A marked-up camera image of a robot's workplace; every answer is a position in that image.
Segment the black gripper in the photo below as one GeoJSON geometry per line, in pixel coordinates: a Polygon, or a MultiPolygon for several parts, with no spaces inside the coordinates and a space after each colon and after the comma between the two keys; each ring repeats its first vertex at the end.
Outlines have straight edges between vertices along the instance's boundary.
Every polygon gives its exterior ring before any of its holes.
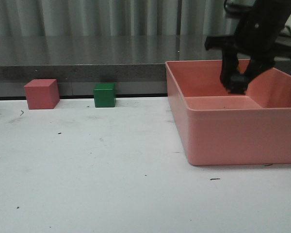
{"type": "Polygon", "coordinates": [[[251,57],[244,72],[249,84],[275,65],[274,58],[291,60],[291,46],[276,42],[291,15],[291,0],[256,0],[252,6],[224,1],[228,17],[239,19],[234,34],[208,36],[205,50],[222,51],[220,82],[226,90],[235,90],[233,75],[238,75],[237,53],[251,57]]]}

